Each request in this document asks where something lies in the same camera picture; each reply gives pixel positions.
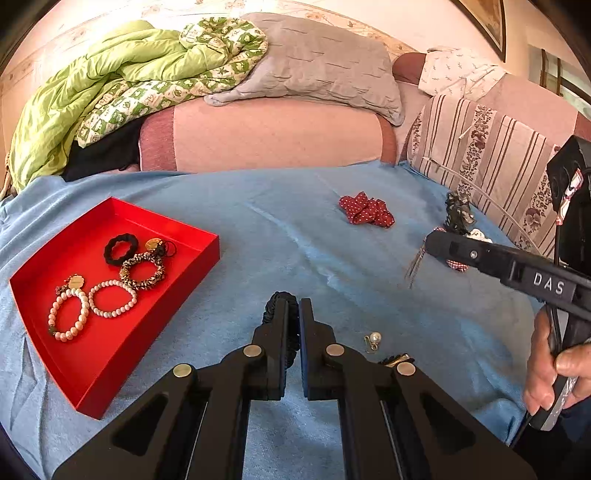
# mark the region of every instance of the light blue blanket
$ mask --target light blue blanket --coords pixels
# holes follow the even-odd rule
[[[339,197],[386,201],[390,229],[347,223]],[[0,421],[41,478],[179,362],[200,368],[247,344],[276,290],[312,299],[337,341],[363,351],[382,333],[380,360],[408,352],[417,365],[502,440],[524,412],[533,310],[529,299],[474,269],[426,256],[412,290],[403,276],[423,238],[445,219],[446,191],[405,167],[200,175],[97,175],[66,184],[42,177],[0,206]],[[24,331],[8,279],[78,216],[114,196],[220,235],[222,259],[170,320],[104,419],[76,413]],[[480,213],[478,227],[504,235]],[[255,402],[245,479],[344,478],[336,402],[307,402],[299,359],[280,403]]]

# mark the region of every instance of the red polka dot scrunchie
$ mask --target red polka dot scrunchie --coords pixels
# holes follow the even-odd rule
[[[380,199],[368,199],[365,192],[359,192],[355,198],[344,196],[339,200],[339,206],[345,211],[349,223],[373,225],[390,228],[395,220],[388,211],[386,202]]]

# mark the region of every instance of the human hand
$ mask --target human hand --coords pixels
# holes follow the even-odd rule
[[[591,396],[591,344],[569,348],[554,360],[548,345],[549,335],[550,319],[546,309],[542,308],[534,320],[531,354],[527,361],[527,380],[523,393],[525,406],[532,415],[535,415],[540,407],[545,410],[552,407],[552,384],[558,374],[564,377],[579,377],[564,408],[572,407]]]

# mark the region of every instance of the green patterned blanket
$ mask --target green patterned blanket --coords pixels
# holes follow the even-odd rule
[[[8,157],[14,187],[60,173],[74,138],[85,147],[135,118],[235,87],[267,47],[239,18],[206,18],[182,32],[146,21],[118,28],[25,105]]]

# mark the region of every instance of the metal screw head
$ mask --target metal screw head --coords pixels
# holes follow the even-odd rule
[[[178,364],[176,367],[173,368],[173,373],[175,377],[183,378],[190,374],[191,370],[191,365]]]
[[[345,347],[339,345],[338,343],[333,343],[332,345],[326,347],[326,353],[328,353],[330,356],[341,356],[343,353],[345,353]]]
[[[401,364],[396,365],[396,370],[398,370],[400,375],[410,377],[417,371],[417,367],[415,367],[411,362],[402,362]]]
[[[242,352],[246,356],[254,357],[254,356],[259,356],[261,354],[262,348],[259,347],[258,345],[246,345],[246,347],[244,347],[244,350]]]

